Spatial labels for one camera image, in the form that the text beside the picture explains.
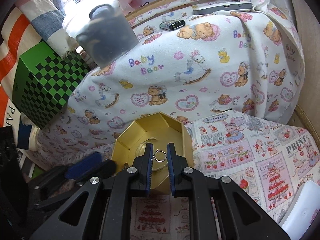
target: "white plastic container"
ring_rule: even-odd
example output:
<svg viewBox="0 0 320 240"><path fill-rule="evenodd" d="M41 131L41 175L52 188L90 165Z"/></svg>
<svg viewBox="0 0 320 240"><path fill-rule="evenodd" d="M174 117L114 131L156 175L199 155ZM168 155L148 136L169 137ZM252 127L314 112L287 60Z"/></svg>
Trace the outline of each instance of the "white plastic container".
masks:
<svg viewBox="0 0 320 240"><path fill-rule="evenodd" d="M82 0L62 23L100 68L109 65L139 41L118 0Z"/></svg>

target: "green checkered box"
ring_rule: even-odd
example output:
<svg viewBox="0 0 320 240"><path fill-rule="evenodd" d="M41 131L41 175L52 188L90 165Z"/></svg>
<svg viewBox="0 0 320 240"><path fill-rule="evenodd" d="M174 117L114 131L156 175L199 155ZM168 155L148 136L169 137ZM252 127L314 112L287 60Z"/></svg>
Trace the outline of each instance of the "green checkered box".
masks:
<svg viewBox="0 0 320 240"><path fill-rule="evenodd" d="M12 102L42 129L62 109L89 71L76 52L62 60L42 41L20 56Z"/></svg>

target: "blue gripper pad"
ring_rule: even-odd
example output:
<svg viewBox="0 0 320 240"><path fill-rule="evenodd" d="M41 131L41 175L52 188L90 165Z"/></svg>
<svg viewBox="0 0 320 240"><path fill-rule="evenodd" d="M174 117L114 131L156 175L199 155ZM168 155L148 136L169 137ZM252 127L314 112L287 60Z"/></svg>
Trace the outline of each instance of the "blue gripper pad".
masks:
<svg viewBox="0 0 320 240"><path fill-rule="evenodd" d="M148 156L149 156L149 158L148 158L148 168L147 168L147 175L146 175L146 178L147 178L147 185L146 185L147 195L149 195L150 189L151 189L151 176L152 176L152 166L153 166L153 144L151 144Z"/></svg>
<svg viewBox="0 0 320 240"><path fill-rule="evenodd" d="M175 192L176 192L176 187L175 187L175 184L174 184L173 164L172 164L172 156L171 156L171 151L170 151L169 144L167 145L167 160L168 160L170 190L171 190L172 196L174 196Z"/></svg>
<svg viewBox="0 0 320 240"><path fill-rule="evenodd" d="M102 156L100 153L95 152L78 163L72 165L68 168L67 172L64 174L66 179L75 179L84 175L86 172L96 167L102 162Z"/></svg>

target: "rocking horse print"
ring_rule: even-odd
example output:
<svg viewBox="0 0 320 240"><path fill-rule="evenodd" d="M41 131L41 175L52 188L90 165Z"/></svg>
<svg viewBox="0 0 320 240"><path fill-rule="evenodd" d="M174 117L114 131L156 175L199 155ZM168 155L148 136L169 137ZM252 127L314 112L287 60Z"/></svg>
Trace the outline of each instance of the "rocking horse print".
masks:
<svg viewBox="0 0 320 240"><path fill-rule="evenodd" d="M105 84L99 83L98 91L101 98L95 101L98 106L104 106L105 108L109 108L114 106L118 102L119 94L118 93L111 94L109 92L110 89L111 88L106 86Z"/></svg>
<svg viewBox="0 0 320 240"><path fill-rule="evenodd" d="M205 62L205 58L200 54L199 50L194 50L193 52L191 52L189 59L187 60L187 71L184 71L182 73L177 72L174 76L175 81L176 82L184 81L183 83L184 85L191 85L191 84L200 82L201 80L206 78L211 72L210 68L206 69L203 67L202 64L204 62ZM194 76L193 76L194 72L197 72L197 73L204 72L204 74L201 77L194 79Z"/></svg>
<svg viewBox="0 0 320 240"><path fill-rule="evenodd" d="M212 107L212 112L224 112L232 109L233 106L236 106L240 96L231 98L229 95L220 95L217 100L214 100L209 106Z"/></svg>

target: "metal ring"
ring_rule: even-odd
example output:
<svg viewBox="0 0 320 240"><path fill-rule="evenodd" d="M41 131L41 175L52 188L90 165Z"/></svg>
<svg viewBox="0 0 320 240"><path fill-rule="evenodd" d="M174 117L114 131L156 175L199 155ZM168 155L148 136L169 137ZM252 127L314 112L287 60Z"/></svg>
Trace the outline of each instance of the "metal ring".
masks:
<svg viewBox="0 0 320 240"><path fill-rule="evenodd" d="M157 154L158 152L163 152L163 153L164 153L165 157L164 157L163 160L158 160L158 159L156 158L156 154ZM157 162L163 163L163 162L167 159L167 154L166 154L164 151L162 151L162 150L160 150L160 149L157 149L156 152L155 152L154 155L153 155L153 158L154 158Z"/></svg>

